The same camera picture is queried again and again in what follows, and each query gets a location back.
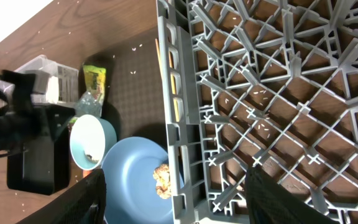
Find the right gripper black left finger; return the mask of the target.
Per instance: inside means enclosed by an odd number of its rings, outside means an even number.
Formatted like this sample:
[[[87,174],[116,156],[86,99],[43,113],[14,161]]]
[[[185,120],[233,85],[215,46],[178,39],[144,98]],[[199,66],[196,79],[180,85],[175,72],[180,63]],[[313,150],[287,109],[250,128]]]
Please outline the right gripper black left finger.
[[[106,182],[96,169],[55,200],[20,221],[21,224],[103,224],[106,209]]]

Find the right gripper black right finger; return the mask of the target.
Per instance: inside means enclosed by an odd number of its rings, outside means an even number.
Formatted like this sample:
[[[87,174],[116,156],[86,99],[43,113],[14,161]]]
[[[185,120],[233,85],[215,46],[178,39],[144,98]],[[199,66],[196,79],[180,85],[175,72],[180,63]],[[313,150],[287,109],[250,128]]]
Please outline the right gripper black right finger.
[[[261,166],[248,168],[245,198],[251,224],[335,224],[277,184]]]

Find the green snack wrapper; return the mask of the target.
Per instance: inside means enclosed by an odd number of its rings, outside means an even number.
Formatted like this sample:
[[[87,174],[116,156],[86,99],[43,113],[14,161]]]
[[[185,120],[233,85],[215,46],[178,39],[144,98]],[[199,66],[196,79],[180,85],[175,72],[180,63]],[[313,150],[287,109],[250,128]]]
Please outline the green snack wrapper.
[[[84,65],[83,73],[86,91],[90,92],[100,105],[103,105],[106,88],[106,69],[94,65]]]

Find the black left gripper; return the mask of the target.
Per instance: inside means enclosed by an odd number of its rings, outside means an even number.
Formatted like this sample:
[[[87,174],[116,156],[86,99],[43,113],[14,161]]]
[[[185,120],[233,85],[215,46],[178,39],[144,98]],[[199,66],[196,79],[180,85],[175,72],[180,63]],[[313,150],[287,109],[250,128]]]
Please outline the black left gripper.
[[[74,117],[74,108],[32,102],[32,94],[47,91],[50,77],[41,70],[0,74],[0,80],[14,85],[10,96],[0,90],[0,157],[21,153],[25,143],[41,137],[56,141]]]

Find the aluminium foil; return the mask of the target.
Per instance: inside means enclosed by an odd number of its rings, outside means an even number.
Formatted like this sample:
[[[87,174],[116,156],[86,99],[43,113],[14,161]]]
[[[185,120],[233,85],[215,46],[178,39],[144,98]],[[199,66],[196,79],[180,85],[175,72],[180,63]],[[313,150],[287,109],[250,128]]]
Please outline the aluminium foil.
[[[88,114],[100,118],[102,114],[102,105],[89,91],[75,103],[74,109],[77,117]]]

